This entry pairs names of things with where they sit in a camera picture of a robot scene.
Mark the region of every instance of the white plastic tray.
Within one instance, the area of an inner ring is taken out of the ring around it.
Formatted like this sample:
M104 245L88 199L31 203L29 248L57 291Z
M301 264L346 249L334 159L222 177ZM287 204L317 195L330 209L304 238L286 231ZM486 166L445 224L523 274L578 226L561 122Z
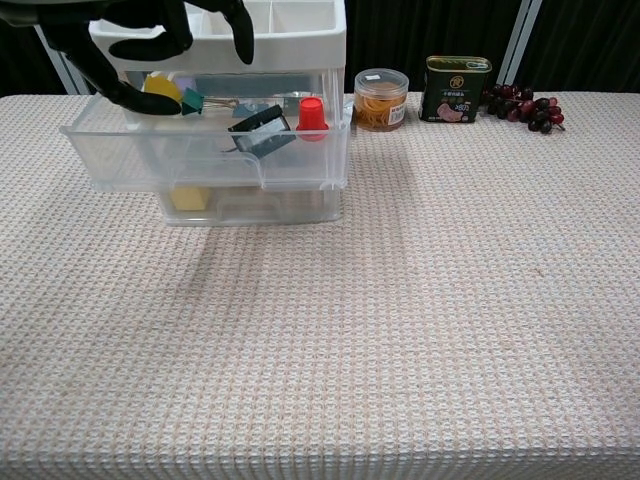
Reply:
M346 63L346 17L343 0L246 0L254 25L255 57L245 65L236 55L231 28L220 13L187 5L194 42L189 51L161 62L134 62L109 54L126 38L153 38L153 30L92 22L91 36L116 70L183 70L200 73L290 72L343 68Z

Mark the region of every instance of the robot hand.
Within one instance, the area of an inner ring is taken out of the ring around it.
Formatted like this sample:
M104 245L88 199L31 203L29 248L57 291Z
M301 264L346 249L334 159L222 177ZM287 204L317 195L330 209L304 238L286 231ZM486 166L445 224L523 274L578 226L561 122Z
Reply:
M242 0L187 1L210 12L221 12L233 30L238 56L244 63L253 61L253 24ZM63 52L113 103L150 115L180 113L181 106L173 99L140 92L118 79L89 35L89 22L101 18L125 28L161 25L165 29L152 39L113 44L109 52L115 57L153 62L180 55L193 43L183 0L0 0L0 19L14 26L39 24L49 46Z

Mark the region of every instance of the jar label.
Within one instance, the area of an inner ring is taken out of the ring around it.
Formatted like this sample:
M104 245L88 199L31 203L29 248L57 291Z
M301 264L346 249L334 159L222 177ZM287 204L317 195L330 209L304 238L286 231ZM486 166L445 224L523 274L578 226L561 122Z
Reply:
M389 110L389 125L395 125L404 119L406 107L407 104L403 103L402 105L396 105Z

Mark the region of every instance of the plastic drawer organizer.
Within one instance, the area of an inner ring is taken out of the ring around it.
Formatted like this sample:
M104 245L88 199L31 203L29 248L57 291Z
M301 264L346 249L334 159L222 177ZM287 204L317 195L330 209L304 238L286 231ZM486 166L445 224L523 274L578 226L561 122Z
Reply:
M255 60L236 56L219 13L188 6L194 44L147 64L111 57L127 30L105 21L90 32L116 69L141 88L164 75L205 97L202 114L135 114L95 96L63 132L102 191L156 192L169 225L246 225L334 220L347 183L351 108L343 105L346 24L342 0L245 1L255 29ZM328 130L296 131L305 97L323 100ZM279 105L290 131L228 129ZM266 154L240 144L276 138Z

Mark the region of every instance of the red grapes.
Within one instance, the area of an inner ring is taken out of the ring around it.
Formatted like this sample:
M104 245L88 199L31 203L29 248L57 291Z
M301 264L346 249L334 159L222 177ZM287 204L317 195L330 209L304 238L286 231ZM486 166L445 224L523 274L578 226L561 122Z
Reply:
M551 133L554 125L564 130L564 115L558 106L558 99L538 98L533 100L533 89L518 85L494 85L482 93L482 103L489 115L510 122L528 124L532 132Z

